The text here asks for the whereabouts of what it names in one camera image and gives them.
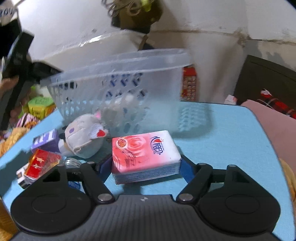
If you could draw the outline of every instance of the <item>pink cloth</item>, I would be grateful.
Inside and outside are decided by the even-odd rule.
[[[242,104],[257,117],[272,143],[278,158],[296,174],[296,120],[253,100]]]

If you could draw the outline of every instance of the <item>plastic basket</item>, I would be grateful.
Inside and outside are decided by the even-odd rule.
[[[191,63],[183,49],[124,53],[41,84],[47,85],[66,124],[100,109],[112,137],[175,131],[183,67]]]

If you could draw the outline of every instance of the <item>red box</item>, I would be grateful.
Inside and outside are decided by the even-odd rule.
[[[25,175],[31,179],[37,179],[55,165],[59,164],[61,159],[62,156],[58,154],[37,149],[29,160],[29,166]]]

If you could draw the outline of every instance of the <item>red heart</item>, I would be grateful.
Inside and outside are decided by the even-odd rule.
[[[103,132],[102,130],[100,130],[96,135],[97,135],[97,137],[104,137],[105,136],[105,132]]]

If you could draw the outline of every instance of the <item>cat ear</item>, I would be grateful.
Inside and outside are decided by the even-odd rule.
[[[103,126],[100,124],[94,124],[89,132],[90,139],[96,139],[100,137],[105,137],[108,134],[107,130],[104,130]]]
[[[100,110],[97,110],[95,113],[94,113],[94,116],[97,117],[99,120],[101,119],[102,115],[101,115],[101,111]]]

